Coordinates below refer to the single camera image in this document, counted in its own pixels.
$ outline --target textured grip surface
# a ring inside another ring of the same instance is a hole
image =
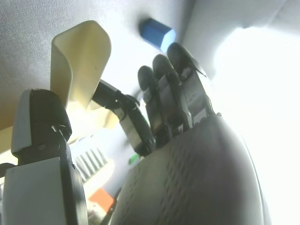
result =
[[[262,225],[263,211],[243,140],[210,116],[131,171],[112,225]]]

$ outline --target blue object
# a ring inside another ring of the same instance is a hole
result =
[[[175,41],[176,32],[174,29],[156,20],[149,19],[142,28],[142,37],[166,53],[170,44]]]

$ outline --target back of robotic hand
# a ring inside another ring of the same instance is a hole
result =
[[[112,224],[270,224],[247,147],[214,112],[189,53],[172,44],[138,79],[156,149],[128,175]]]

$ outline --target gray wall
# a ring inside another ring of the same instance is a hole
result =
[[[236,28],[266,26],[285,0],[197,0],[183,38],[183,45],[212,78],[214,55]]]

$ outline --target orange block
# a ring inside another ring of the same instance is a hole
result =
[[[102,188],[98,189],[89,199],[91,202],[98,203],[105,212],[108,212],[113,204],[113,198]]]

